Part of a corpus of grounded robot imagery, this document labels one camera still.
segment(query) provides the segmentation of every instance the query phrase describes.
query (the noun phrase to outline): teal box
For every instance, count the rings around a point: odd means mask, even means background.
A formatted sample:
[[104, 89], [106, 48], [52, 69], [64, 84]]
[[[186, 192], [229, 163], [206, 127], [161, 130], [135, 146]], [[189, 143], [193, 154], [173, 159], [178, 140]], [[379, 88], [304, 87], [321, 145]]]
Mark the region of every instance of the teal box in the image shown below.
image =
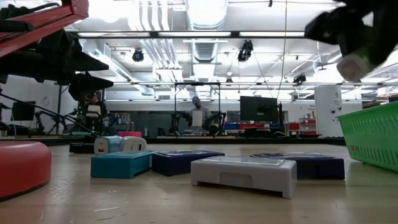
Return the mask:
[[152, 167], [155, 151], [114, 152], [91, 158], [91, 177], [131, 179]]

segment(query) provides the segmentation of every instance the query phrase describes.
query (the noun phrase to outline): lid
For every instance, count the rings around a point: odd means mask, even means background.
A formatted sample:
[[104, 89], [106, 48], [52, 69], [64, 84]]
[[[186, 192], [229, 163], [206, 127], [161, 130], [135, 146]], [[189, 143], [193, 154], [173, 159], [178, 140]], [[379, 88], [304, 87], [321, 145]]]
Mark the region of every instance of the lid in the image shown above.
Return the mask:
[[260, 153], [255, 156], [262, 158], [331, 158], [331, 156], [322, 155], [316, 152], [286, 152], [286, 153]]
[[189, 155], [204, 155], [204, 154], [219, 154], [219, 152], [212, 152], [206, 150], [179, 150], [179, 151], [165, 151], [158, 152], [165, 156], [189, 156]]
[[127, 151], [127, 152], [113, 152], [101, 155], [101, 157], [141, 157], [152, 154], [155, 151]]
[[280, 166], [285, 162], [284, 159], [255, 158], [249, 156], [215, 156], [207, 159], [202, 159], [201, 161], [262, 166]]

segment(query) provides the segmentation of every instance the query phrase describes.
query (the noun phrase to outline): pink box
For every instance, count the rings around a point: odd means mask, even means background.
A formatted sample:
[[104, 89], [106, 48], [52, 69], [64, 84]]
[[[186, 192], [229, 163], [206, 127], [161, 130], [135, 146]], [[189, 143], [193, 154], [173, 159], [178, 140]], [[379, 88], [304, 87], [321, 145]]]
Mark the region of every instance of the pink box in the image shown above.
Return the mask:
[[142, 132], [140, 131], [120, 131], [118, 132], [118, 136], [120, 137], [126, 137], [126, 136], [134, 136], [134, 137], [139, 137], [142, 138]]

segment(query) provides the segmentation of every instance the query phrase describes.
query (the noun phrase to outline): green plastic basket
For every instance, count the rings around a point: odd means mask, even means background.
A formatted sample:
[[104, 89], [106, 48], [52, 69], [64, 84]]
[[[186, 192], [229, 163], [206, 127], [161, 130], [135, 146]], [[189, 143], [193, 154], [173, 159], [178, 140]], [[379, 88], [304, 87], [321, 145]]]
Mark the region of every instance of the green plastic basket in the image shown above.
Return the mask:
[[339, 117], [352, 159], [398, 172], [398, 101]]

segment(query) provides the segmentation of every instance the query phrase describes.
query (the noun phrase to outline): white box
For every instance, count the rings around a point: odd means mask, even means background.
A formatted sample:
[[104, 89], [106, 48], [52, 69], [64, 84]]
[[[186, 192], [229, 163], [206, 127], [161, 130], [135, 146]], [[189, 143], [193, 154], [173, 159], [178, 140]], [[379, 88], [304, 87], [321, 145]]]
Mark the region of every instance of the white box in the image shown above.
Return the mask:
[[191, 163], [192, 185], [199, 182], [282, 192], [292, 198], [297, 183], [295, 161], [215, 156]]

